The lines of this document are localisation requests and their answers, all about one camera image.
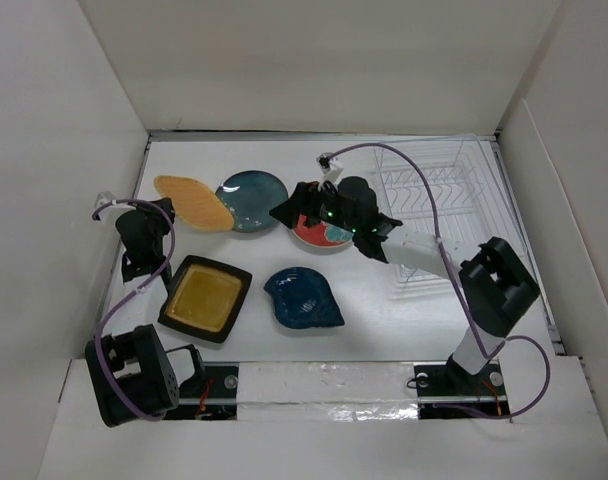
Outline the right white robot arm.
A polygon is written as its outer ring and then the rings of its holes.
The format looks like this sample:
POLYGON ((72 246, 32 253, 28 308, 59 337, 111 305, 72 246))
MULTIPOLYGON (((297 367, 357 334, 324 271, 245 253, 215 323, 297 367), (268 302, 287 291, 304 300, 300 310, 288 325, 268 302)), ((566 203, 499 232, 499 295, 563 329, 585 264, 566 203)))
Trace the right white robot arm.
POLYGON ((351 233, 367 258, 453 282, 469 323, 445 371, 447 384, 458 393, 481 383, 482 370, 541 293, 506 240, 492 237, 470 245, 416 231, 382 213, 375 192, 361 177, 347 177, 337 185, 300 182, 269 214, 289 229, 301 220, 309 226, 325 222, 351 233))

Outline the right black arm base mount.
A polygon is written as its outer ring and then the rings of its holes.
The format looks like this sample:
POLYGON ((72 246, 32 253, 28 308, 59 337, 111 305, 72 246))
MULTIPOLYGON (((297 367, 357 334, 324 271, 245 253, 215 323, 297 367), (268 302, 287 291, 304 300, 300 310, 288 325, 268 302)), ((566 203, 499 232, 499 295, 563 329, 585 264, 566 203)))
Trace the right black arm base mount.
POLYGON ((470 411, 492 418, 511 413, 498 361, 476 375, 451 360, 416 363, 406 387, 416 394, 422 420, 473 418, 470 411))

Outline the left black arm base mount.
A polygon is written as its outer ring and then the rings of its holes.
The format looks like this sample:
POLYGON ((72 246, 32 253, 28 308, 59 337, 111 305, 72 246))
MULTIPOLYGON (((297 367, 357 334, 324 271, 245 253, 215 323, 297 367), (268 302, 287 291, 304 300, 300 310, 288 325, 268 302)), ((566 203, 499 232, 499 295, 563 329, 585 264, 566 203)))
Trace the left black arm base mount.
POLYGON ((193 379, 181 384, 179 405, 165 420, 235 420, 238 385, 238 363, 206 363, 205 379, 200 384, 193 379))

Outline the orange woven bamboo plate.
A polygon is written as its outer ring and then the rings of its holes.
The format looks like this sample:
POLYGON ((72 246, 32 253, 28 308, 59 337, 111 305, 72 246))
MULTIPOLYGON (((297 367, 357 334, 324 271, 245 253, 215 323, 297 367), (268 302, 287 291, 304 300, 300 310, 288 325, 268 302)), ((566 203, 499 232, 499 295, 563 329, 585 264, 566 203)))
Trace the orange woven bamboo plate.
POLYGON ((233 229, 232 214, 204 183, 189 177, 159 175, 153 184, 162 197, 172 201, 176 215, 188 226, 205 232, 233 229))

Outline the dark blue shell-shaped plate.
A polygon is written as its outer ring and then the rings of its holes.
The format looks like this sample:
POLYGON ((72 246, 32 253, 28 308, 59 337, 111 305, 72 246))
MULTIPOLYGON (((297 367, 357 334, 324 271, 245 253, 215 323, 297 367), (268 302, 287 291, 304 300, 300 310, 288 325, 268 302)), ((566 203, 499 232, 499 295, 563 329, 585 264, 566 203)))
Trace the dark blue shell-shaped plate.
POLYGON ((289 267, 264 284, 277 322, 290 330, 331 329, 345 325, 330 284, 318 271, 289 267))

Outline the red and teal floral plate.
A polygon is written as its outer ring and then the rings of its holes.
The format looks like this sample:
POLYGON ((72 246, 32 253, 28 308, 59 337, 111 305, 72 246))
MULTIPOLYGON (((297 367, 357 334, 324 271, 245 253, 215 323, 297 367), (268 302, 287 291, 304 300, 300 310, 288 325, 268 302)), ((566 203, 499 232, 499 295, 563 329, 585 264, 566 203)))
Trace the red and teal floral plate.
POLYGON ((335 249, 352 242, 353 234, 324 222, 306 227, 303 223, 293 230, 295 237, 304 244, 318 249, 335 249))

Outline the black square plate yellow centre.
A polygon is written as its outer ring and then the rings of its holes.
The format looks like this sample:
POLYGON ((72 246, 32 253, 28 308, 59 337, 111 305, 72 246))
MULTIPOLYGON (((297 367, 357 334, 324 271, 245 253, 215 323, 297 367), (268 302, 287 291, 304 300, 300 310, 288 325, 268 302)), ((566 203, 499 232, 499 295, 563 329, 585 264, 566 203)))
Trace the black square plate yellow centre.
POLYGON ((193 338, 222 344, 248 294, 253 275, 209 258, 188 255, 172 277, 158 323, 193 338))

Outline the round dark teal plate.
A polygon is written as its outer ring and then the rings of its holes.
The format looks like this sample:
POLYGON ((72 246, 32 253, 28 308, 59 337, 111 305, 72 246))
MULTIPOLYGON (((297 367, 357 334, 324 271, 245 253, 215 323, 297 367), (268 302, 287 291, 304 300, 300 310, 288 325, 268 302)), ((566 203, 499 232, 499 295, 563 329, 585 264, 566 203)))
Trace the round dark teal plate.
POLYGON ((275 175, 259 170, 236 173, 215 191, 233 217, 233 230, 255 233, 270 228, 275 220, 269 212, 288 199, 284 183, 275 175))

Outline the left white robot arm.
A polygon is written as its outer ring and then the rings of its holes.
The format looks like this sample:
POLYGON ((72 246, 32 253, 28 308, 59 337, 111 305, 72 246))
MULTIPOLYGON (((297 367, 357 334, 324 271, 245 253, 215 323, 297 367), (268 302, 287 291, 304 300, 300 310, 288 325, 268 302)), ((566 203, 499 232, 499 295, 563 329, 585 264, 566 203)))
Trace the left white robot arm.
POLYGON ((85 347, 100 416, 109 427, 161 420, 181 399, 209 394, 213 384, 198 350, 190 345, 165 350, 153 324, 171 281, 171 200, 118 200, 102 194, 92 218, 102 221, 118 207, 124 210, 114 222, 124 248, 121 281, 115 287, 119 299, 85 347))

